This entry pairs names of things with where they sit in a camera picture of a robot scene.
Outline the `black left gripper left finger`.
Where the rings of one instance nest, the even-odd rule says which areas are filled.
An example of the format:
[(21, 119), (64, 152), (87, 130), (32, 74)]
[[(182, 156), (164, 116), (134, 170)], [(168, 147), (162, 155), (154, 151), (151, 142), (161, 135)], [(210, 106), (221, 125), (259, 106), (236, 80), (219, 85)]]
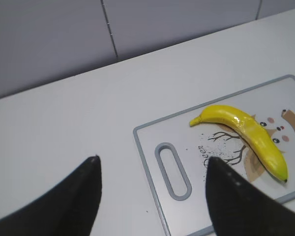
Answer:
[(101, 160), (96, 155), (44, 195), (0, 219), (0, 236), (89, 236), (101, 195)]

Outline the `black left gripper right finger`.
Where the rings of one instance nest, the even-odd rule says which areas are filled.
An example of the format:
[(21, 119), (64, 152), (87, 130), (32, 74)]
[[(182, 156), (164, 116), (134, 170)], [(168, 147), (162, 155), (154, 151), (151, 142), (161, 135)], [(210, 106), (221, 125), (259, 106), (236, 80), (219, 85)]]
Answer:
[(218, 236), (295, 236), (295, 212), (250, 184), (219, 157), (210, 157), (206, 202)]

